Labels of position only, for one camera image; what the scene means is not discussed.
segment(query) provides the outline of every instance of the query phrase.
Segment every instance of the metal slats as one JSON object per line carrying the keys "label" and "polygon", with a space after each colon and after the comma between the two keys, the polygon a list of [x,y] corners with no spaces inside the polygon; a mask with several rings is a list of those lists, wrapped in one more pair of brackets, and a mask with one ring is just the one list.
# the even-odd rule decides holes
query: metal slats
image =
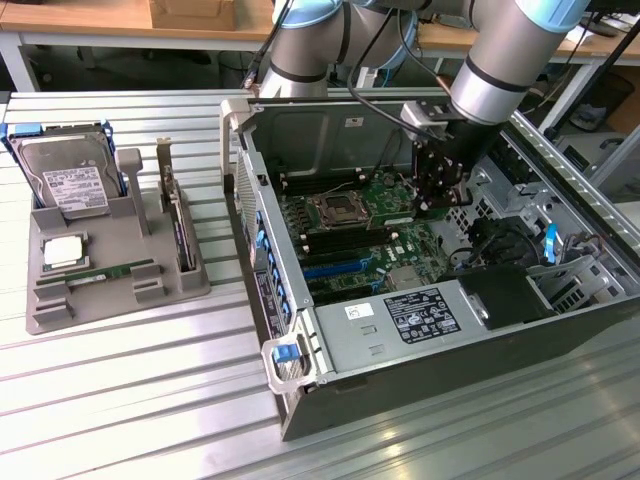
{"label": "metal slats", "polygon": [[636,471],[638,320],[566,357],[280,442],[222,201],[216,102],[231,93],[240,92],[14,95],[7,119],[77,123],[110,112],[116,144],[143,152],[143,188],[159,179],[155,138],[174,138],[213,287],[182,304],[29,336],[29,190],[0,154],[0,478],[609,479]]}

